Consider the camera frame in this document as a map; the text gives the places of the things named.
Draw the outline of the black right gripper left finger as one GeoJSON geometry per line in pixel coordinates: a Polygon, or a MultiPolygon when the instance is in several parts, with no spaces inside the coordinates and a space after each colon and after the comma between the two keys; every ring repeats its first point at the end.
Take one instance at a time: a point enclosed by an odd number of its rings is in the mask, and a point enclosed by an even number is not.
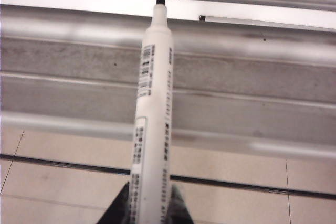
{"type": "Polygon", "coordinates": [[[129,223],[129,182],[127,182],[97,224],[129,223]]]}

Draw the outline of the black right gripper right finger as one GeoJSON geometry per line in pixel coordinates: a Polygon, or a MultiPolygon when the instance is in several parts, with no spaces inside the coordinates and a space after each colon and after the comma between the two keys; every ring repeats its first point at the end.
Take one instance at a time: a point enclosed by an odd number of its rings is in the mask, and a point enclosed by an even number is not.
{"type": "Polygon", "coordinates": [[[194,223],[186,203],[184,202],[183,196],[176,184],[172,185],[171,191],[170,223],[194,223]]]}

